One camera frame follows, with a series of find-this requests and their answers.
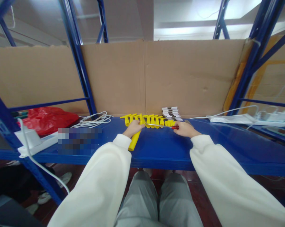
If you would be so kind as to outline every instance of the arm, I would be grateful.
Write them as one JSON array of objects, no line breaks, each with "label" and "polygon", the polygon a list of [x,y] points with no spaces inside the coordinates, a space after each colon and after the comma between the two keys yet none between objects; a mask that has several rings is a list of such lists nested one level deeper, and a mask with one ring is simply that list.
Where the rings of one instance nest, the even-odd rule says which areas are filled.
[{"label": "arm", "polygon": [[285,208],[224,147],[185,122],[175,125],[193,142],[191,160],[223,227],[285,226]]},{"label": "arm", "polygon": [[97,149],[75,188],[55,211],[48,227],[114,225],[128,181],[130,137],[144,126],[133,121],[113,142]]}]

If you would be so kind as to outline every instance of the cardboard backdrop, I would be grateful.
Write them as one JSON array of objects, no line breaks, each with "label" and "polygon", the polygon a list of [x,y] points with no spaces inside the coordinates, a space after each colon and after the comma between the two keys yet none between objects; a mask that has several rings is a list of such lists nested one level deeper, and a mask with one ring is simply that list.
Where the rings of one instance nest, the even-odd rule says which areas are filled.
[{"label": "cardboard backdrop", "polygon": [[[157,41],[82,46],[98,112],[183,117],[222,111],[244,40]],[[0,48],[0,97],[8,107],[82,98],[67,46]],[[58,105],[88,113],[85,101]]]}]

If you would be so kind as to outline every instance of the ceiling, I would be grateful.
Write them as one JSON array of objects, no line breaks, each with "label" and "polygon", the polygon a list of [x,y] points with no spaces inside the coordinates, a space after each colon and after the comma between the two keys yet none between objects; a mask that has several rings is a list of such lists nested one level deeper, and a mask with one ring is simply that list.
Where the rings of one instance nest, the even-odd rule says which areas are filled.
[{"label": "ceiling", "polygon": [[[96,0],[73,0],[84,44],[100,30]],[[225,22],[231,39],[247,38],[261,0],[230,0]],[[221,0],[104,0],[110,42],[138,39],[212,39]],[[68,42],[58,0],[16,0],[5,16],[17,46]],[[285,6],[274,33],[285,30]],[[0,29],[0,46],[8,46]]]}]

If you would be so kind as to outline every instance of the gray pants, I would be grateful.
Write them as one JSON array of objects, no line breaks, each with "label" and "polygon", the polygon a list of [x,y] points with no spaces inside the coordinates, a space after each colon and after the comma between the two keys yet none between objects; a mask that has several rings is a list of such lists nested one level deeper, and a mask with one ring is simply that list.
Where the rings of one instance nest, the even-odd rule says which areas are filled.
[{"label": "gray pants", "polygon": [[158,198],[155,186],[144,171],[131,182],[115,226],[203,226],[186,179],[172,173],[161,187]]}]

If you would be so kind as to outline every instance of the hand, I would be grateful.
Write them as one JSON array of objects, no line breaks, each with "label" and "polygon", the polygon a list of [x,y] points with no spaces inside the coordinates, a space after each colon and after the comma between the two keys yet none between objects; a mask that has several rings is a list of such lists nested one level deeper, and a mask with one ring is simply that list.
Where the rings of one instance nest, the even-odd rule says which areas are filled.
[{"label": "hand", "polygon": [[175,126],[179,126],[179,129],[174,129],[174,132],[180,136],[193,138],[194,136],[202,135],[193,126],[186,122],[176,121]]},{"label": "hand", "polygon": [[127,130],[124,131],[123,135],[131,138],[134,134],[136,134],[145,127],[145,125],[140,125],[139,123],[140,121],[133,120]]}]

